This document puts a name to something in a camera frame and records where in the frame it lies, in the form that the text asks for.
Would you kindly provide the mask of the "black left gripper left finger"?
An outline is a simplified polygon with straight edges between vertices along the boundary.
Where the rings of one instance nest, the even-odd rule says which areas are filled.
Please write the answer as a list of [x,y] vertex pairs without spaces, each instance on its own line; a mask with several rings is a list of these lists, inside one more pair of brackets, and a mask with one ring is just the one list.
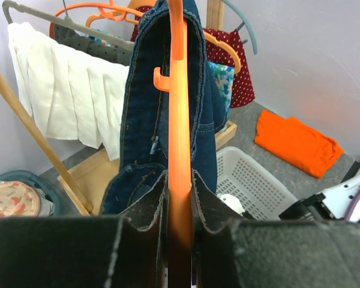
[[0,219],[0,287],[163,287],[167,175],[120,215]]

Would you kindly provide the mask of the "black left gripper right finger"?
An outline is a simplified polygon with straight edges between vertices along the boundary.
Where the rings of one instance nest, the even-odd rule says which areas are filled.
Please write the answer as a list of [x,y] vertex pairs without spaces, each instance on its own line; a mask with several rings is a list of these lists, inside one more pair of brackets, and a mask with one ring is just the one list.
[[360,287],[360,224],[248,220],[192,185],[198,287]]

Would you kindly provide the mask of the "orange hanger of denim skirt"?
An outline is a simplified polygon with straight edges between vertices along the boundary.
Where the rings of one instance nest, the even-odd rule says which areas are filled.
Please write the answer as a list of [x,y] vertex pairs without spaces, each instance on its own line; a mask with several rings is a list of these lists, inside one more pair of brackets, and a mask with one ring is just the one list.
[[169,94],[168,127],[168,275],[169,287],[191,287],[193,215],[191,210],[190,119],[187,21],[183,2],[168,1],[170,73],[154,70],[154,86]]

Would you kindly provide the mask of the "dark blue denim skirt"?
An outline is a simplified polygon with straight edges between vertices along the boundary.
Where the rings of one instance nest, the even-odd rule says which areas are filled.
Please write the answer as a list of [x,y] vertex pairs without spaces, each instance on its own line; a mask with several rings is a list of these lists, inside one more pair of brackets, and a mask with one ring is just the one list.
[[[184,1],[183,8],[188,28],[191,165],[215,191],[215,134],[225,126],[227,114],[208,64],[197,5]],[[169,95],[154,86],[153,75],[155,68],[169,73],[170,39],[168,4],[157,1],[139,22],[124,95],[119,172],[104,192],[101,214],[121,213],[167,169]]]

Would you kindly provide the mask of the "white pleated skirt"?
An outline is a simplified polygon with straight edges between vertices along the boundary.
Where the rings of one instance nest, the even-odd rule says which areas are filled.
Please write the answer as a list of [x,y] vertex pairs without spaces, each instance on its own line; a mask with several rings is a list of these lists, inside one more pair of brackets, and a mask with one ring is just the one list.
[[78,140],[119,158],[129,67],[59,44],[29,23],[8,26],[19,100],[45,137]]

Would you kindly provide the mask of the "grey dotted skirt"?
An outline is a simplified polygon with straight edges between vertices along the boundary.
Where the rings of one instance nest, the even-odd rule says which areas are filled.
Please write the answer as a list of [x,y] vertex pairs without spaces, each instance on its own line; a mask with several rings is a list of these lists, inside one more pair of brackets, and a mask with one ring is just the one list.
[[101,40],[93,40],[92,36],[81,36],[76,31],[60,25],[55,25],[54,33],[54,39],[59,44],[111,63],[122,64],[124,66],[129,66],[130,64],[131,51],[127,49],[113,44],[107,46],[102,44]]

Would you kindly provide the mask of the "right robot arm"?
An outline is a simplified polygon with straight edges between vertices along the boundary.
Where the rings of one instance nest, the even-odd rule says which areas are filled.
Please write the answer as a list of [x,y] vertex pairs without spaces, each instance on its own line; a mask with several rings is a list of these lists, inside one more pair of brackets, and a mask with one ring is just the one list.
[[345,220],[360,224],[360,163],[343,182],[298,200],[279,215],[282,220]]

